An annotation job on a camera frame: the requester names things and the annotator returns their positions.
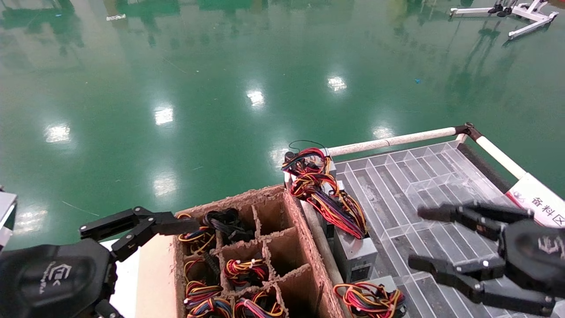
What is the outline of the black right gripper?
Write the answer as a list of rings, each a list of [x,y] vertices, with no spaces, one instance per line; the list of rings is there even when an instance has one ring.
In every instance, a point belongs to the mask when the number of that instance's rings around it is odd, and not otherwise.
[[[549,317],[565,296],[564,229],[539,225],[534,213],[480,203],[419,207],[422,219],[458,222],[486,239],[500,240],[501,258],[455,265],[440,258],[408,256],[411,269],[430,273],[471,302]]]

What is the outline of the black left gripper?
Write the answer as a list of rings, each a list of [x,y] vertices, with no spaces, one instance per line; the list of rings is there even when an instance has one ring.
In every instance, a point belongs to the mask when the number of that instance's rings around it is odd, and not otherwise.
[[[198,219],[134,207],[86,223],[73,244],[2,252],[0,315],[3,318],[123,318],[110,302],[116,261],[125,261],[156,235],[200,229]],[[126,233],[111,252],[100,240]]]

